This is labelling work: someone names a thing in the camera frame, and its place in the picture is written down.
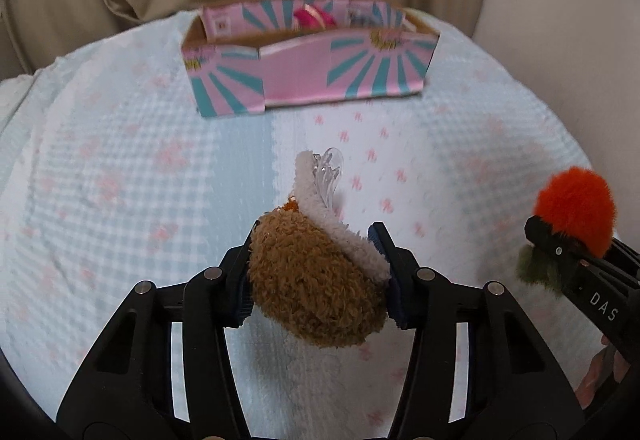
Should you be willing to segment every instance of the metal screw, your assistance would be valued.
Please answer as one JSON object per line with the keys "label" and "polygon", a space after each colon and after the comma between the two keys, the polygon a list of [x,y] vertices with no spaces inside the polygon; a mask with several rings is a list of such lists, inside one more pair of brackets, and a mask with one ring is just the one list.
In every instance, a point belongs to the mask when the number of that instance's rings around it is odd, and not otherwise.
{"label": "metal screw", "polygon": [[486,286],[486,289],[493,295],[500,295],[504,293],[504,285],[497,281],[492,281]]}
{"label": "metal screw", "polygon": [[150,281],[139,281],[136,283],[135,287],[133,287],[133,290],[139,294],[146,294],[151,290],[151,287],[152,285]]}
{"label": "metal screw", "polygon": [[204,271],[204,277],[207,279],[218,279],[220,276],[222,276],[222,269],[220,269],[220,267],[209,267]]}
{"label": "metal screw", "polygon": [[434,273],[429,267],[421,267],[418,269],[416,274],[423,281],[432,281],[436,277],[436,273]]}

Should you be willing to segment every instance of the red pompom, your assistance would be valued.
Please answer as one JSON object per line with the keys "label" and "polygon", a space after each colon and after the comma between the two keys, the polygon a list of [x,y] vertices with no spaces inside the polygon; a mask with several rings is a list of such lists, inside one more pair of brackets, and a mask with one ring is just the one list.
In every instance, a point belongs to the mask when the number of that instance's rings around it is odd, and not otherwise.
{"label": "red pompom", "polygon": [[607,182],[589,169],[573,166],[551,177],[533,212],[554,233],[577,238],[598,258],[611,246],[616,205]]}

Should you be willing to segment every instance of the clear plastic piece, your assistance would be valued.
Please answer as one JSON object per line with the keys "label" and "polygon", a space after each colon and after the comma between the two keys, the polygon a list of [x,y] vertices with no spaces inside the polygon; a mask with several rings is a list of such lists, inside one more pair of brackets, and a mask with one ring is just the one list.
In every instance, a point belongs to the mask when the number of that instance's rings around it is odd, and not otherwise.
{"label": "clear plastic piece", "polygon": [[335,187],[340,181],[344,164],[342,153],[336,147],[330,147],[322,156],[314,153],[314,159],[316,189],[328,210],[334,211]]}

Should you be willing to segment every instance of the pink cardboard box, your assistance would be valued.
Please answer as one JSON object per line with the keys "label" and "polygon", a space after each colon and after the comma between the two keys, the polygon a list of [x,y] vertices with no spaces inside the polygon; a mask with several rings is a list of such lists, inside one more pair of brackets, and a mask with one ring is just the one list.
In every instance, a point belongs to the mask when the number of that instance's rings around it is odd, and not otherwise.
{"label": "pink cardboard box", "polygon": [[[300,29],[304,5],[337,26]],[[384,0],[232,0],[204,6],[182,43],[203,117],[418,93],[439,33]]]}

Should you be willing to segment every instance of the green fuzzy object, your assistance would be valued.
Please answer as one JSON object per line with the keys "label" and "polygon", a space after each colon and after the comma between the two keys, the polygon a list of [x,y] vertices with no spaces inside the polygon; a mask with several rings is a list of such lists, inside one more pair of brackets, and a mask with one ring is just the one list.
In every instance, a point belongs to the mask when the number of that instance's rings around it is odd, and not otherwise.
{"label": "green fuzzy object", "polygon": [[543,285],[556,295],[562,295],[558,262],[537,247],[524,245],[520,249],[516,273],[528,285]]}

